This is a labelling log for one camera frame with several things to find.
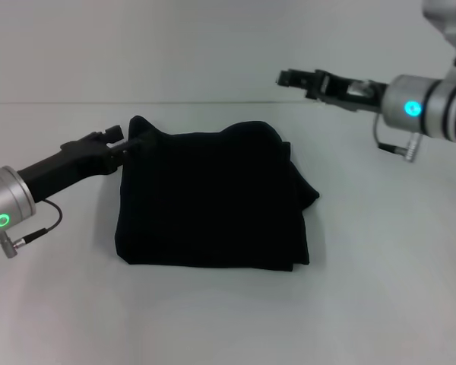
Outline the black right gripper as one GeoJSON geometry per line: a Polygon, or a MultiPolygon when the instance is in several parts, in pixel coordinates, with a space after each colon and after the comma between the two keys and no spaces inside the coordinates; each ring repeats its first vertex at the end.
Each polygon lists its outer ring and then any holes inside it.
{"type": "Polygon", "coordinates": [[[278,86],[306,91],[306,98],[337,106],[350,112],[380,113],[382,98],[388,84],[343,78],[326,71],[315,72],[289,69],[281,71],[278,86]]]}

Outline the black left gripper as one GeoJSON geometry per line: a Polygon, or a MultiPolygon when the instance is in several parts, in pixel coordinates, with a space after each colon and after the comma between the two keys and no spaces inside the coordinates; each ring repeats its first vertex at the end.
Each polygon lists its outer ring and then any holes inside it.
{"type": "Polygon", "coordinates": [[[133,138],[110,147],[124,139],[120,125],[104,132],[92,132],[76,141],[60,146],[60,151],[18,172],[35,202],[92,176],[105,176],[117,171],[118,156],[140,148],[145,141],[133,138]]]}

